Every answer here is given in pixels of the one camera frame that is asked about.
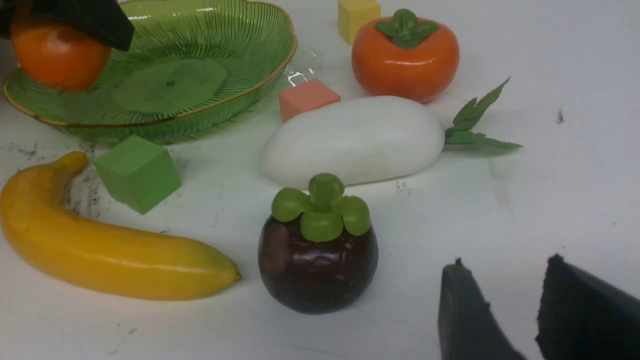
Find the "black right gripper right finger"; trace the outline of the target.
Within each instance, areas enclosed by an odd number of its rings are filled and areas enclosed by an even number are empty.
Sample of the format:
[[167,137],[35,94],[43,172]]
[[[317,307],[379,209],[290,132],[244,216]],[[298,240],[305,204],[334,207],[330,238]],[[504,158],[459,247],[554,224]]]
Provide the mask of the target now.
[[546,360],[637,360],[640,301],[555,254],[548,258],[535,337]]

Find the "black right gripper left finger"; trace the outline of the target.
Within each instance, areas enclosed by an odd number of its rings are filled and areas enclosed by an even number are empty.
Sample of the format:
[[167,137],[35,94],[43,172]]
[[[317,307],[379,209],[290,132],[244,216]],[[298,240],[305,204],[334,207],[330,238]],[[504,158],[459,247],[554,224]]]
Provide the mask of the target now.
[[442,268],[438,309],[442,360],[523,360],[462,259]]

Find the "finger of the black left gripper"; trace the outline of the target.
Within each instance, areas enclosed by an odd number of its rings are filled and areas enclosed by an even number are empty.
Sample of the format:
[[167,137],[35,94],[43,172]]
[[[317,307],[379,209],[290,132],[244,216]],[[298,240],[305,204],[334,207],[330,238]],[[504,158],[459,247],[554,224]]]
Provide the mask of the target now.
[[130,50],[135,28],[116,0],[2,0],[2,39],[9,39],[11,20],[20,6],[26,6],[28,18],[62,23],[91,35],[115,50]]

